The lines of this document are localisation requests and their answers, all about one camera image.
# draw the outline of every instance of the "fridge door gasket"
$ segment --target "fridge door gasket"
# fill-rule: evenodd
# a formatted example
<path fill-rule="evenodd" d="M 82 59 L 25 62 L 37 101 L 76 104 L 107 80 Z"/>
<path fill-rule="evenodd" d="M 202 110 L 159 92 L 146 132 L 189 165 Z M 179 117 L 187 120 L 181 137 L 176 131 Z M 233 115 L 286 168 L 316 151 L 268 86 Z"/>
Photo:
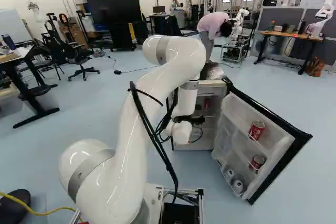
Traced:
<path fill-rule="evenodd" d="M 258 184 L 260 183 L 260 186 L 258 188 L 255 187 L 254 190 L 249 190 L 248 194 L 246 194 L 247 201 L 249 202 L 249 204 L 253 205 L 256 202 L 256 200 L 261 196 L 261 194 L 271 185 L 271 183 L 275 180 L 275 178 L 295 157 L 295 155 L 298 154 L 298 152 L 302 149 L 302 147 L 312 138 L 312 135 L 294 127 L 286 120 L 275 114 L 273 111 L 269 110 L 259 102 L 255 101 L 253 98 L 249 97 L 240 90 L 236 89 L 233 83 L 227 77 L 224 77 L 222 80 L 227 85 L 227 94 L 229 94 L 230 92 L 233 93 L 234 95 L 242 99 L 252 108 L 260 112 L 262 115 L 264 115 L 271 121 L 273 121 L 280 128 L 282 128 L 284 131 L 286 131 L 295 138 L 292 144 L 288 147 L 283 156 L 280 158 L 279 162 L 275 164 L 275 166 L 271 171 L 269 170 L 264 170 L 263 172 L 261 171 L 261 175 L 264 174 L 266 178 L 264 179 L 264 181 L 262 181 L 261 179 L 256 181 L 258 182 Z"/>

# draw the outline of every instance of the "person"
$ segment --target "person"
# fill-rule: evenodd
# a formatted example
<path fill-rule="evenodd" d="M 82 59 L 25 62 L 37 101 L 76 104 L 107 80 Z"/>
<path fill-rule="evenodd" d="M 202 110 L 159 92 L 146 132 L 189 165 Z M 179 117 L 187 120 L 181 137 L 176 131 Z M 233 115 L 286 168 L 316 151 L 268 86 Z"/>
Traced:
<path fill-rule="evenodd" d="M 231 34 L 232 24 L 228 20 L 229 15 L 225 12 L 209 13 L 199 20 L 197 31 L 206 50 L 206 62 L 210 62 L 211 53 L 215 46 L 215 37 L 219 33 L 224 37 Z"/>

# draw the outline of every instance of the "black hair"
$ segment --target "black hair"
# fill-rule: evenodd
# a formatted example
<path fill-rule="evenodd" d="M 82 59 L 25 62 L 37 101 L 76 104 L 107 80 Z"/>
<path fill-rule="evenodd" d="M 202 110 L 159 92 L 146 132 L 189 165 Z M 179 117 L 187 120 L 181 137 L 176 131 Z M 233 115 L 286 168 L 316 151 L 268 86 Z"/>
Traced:
<path fill-rule="evenodd" d="M 232 26 L 233 26 L 233 23 L 231 22 L 231 20 L 228 20 L 227 22 L 222 23 L 220 27 L 220 34 L 223 37 L 228 37 L 232 33 Z"/>

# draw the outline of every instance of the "television screen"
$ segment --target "television screen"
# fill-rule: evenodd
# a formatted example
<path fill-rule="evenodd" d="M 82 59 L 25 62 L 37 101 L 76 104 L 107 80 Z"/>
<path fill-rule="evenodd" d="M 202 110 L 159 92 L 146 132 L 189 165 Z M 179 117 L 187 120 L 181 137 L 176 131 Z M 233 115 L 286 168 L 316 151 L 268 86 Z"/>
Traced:
<path fill-rule="evenodd" d="M 95 23 L 132 23 L 142 20 L 139 0 L 88 0 Z"/>

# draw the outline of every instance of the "fridge door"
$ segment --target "fridge door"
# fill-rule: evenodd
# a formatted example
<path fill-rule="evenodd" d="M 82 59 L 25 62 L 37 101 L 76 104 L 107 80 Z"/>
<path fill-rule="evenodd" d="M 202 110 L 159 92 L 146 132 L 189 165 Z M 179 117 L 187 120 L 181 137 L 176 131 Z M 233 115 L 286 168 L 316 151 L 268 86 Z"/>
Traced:
<path fill-rule="evenodd" d="M 222 101 L 212 157 L 235 195 L 252 205 L 312 135 L 236 89 L 229 79 L 223 81 L 227 96 Z M 265 125 L 259 139 L 248 134 L 253 121 Z"/>

